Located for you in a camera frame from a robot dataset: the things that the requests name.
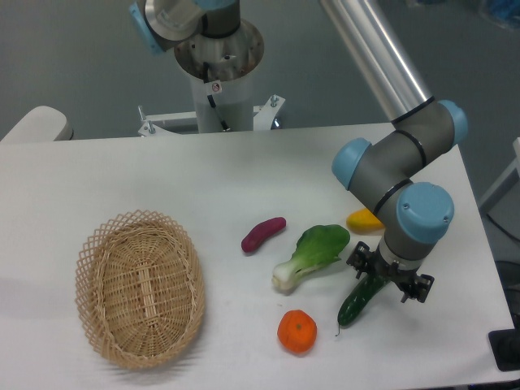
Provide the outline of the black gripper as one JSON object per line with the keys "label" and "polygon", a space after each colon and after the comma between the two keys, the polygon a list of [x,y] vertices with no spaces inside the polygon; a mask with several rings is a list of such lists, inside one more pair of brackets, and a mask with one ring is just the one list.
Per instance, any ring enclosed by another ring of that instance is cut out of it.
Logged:
{"label": "black gripper", "polygon": [[371,252],[370,247],[359,241],[346,260],[359,279],[363,273],[380,275],[393,282],[402,292],[401,303],[415,300],[424,303],[435,278],[431,275],[417,275],[418,261],[391,258],[387,261],[379,251]]}

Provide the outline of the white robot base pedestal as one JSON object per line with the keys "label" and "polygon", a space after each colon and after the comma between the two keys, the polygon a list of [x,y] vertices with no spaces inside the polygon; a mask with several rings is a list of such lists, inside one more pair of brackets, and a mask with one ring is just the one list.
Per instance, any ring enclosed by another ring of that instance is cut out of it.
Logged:
{"label": "white robot base pedestal", "polygon": [[147,115],[139,106],[140,136],[281,128],[283,97],[273,94],[260,106],[253,102],[253,73],[262,61],[264,40],[250,22],[243,19],[240,27],[224,38],[197,34],[177,45],[173,54],[189,80],[194,110]]}

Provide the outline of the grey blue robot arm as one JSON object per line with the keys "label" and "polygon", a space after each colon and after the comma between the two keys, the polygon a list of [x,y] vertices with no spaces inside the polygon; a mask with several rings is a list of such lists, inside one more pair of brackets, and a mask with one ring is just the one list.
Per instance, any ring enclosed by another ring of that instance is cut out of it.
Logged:
{"label": "grey blue robot arm", "polygon": [[[358,245],[349,263],[358,273],[391,280],[405,299],[425,301],[434,283],[419,267],[447,232],[454,205],[448,193],[412,177],[467,134],[464,112],[436,100],[374,1],[324,1],[322,8],[349,49],[393,126],[377,143],[358,138],[335,156],[340,183],[385,226],[377,249]],[[227,81],[243,80],[260,62],[263,43],[241,18],[237,1],[137,1],[130,16],[147,47],[175,52],[201,80],[202,101],[213,115],[203,132],[250,130],[251,107],[223,109]]]}

